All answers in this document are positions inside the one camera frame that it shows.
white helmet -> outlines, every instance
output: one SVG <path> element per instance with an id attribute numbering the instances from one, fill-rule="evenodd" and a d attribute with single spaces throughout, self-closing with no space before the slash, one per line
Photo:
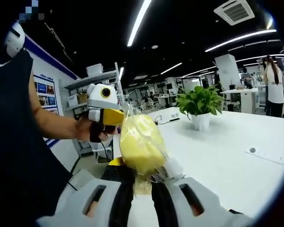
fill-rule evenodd
<path id="1" fill-rule="evenodd" d="M 25 33 L 21 25 L 16 22 L 6 36 L 4 45 L 6 45 L 7 54 L 13 58 L 22 49 L 25 41 Z"/>

white shirt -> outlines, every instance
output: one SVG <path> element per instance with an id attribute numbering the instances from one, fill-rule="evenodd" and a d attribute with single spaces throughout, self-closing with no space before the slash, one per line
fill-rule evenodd
<path id="1" fill-rule="evenodd" d="M 268 78 L 268 100 L 272 103 L 284 103 L 284 87 L 283 87 L 283 72 L 276 66 L 279 84 L 275 83 L 274 72 L 272 65 L 267 66 L 267 78 Z"/>

green leaves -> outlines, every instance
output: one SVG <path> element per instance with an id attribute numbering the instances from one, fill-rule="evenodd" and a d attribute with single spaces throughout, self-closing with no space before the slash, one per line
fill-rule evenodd
<path id="1" fill-rule="evenodd" d="M 224 100 L 217 94 L 214 86 L 202 88 L 196 86 L 194 91 L 186 91 L 185 94 L 177 95 L 177 106 L 182 114 L 200 115 L 212 113 L 217 115 L 217 111 L 222 113 L 222 101 Z"/>

poster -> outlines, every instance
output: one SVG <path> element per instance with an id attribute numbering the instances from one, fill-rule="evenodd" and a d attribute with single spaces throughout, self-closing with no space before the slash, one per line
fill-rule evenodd
<path id="1" fill-rule="evenodd" d="M 55 83 L 53 78 L 43 74 L 34 75 L 34 86 L 38 95 L 39 102 L 43 109 L 59 116 L 57 99 L 55 93 Z M 52 139 L 44 138 L 46 144 L 52 143 Z"/>

potted plant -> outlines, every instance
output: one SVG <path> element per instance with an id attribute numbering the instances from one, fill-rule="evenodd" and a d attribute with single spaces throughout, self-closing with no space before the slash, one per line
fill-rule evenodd
<path id="1" fill-rule="evenodd" d="M 214 86 L 202 88 L 196 86 L 194 91 L 177 95 L 177 106 L 182 114 L 192 120 L 196 130 L 207 129 L 209 127 L 210 115 L 222 113 L 222 101 L 217 94 L 218 89 Z"/>

